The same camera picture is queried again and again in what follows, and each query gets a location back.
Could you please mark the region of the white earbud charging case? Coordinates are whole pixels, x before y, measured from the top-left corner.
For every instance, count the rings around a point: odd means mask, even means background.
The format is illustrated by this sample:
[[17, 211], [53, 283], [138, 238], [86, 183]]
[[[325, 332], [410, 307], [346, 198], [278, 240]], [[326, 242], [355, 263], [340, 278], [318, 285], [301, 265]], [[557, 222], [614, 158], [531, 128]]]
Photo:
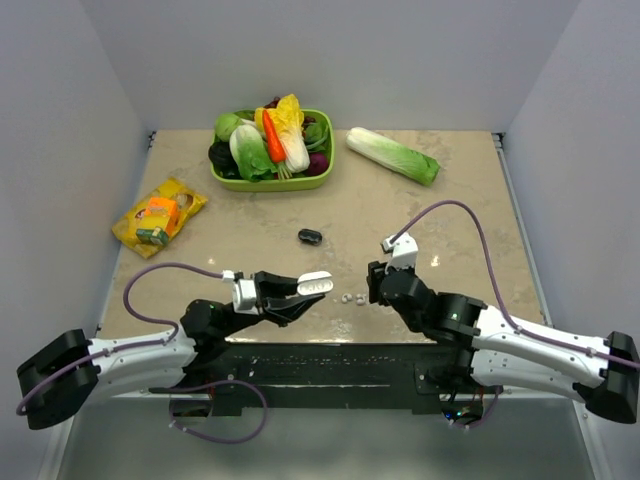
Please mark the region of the white earbud charging case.
[[299, 295], [309, 296], [326, 294], [333, 288], [333, 278], [328, 271], [314, 271], [305, 273], [298, 278], [296, 291]]

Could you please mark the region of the black earbud case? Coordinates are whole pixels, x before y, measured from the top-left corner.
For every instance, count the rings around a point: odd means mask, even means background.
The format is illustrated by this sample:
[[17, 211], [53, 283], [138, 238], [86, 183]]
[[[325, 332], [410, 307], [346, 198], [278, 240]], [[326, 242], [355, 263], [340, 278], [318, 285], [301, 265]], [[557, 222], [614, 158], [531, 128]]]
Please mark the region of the black earbud case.
[[317, 230], [303, 228], [298, 231], [298, 239], [308, 245], [318, 246], [323, 242], [323, 235]]

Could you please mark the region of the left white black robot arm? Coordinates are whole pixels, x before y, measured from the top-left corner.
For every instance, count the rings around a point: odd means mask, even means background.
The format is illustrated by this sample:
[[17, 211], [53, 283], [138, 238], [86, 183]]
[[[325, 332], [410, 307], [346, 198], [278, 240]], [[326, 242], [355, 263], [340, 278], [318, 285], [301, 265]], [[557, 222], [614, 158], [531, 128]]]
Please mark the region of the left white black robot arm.
[[230, 286], [231, 301], [193, 301], [179, 321], [140, 318], [164, 326], [162, 332], [104, 340], [73, 329], [57, 336], [18, 367], [17, 415], [42, 430], [93, 401], [146, 388], [180, 390], [190, 371], [227, 349], [228, 337], [262, 321], [286, 327], [333, 288], [326, 271], [292, 278], [225, 270], [216, 277]]

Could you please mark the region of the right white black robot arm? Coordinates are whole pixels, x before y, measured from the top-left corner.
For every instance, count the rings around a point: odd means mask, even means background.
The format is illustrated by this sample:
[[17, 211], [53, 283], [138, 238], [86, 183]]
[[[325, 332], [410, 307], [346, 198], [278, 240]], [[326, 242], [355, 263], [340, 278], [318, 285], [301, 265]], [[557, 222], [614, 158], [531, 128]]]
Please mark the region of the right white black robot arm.
[[392, 308], [413, 333], [452, 350], [425, 376], [443, 391], [523, 387], [582, 403], [606, 420], [633, 424], [639, 402], [639, 353], [631, 336], [592, 337], [545, 327], [456, 293], [436, 292], [414, 269], [374, 261], [369, 299]]

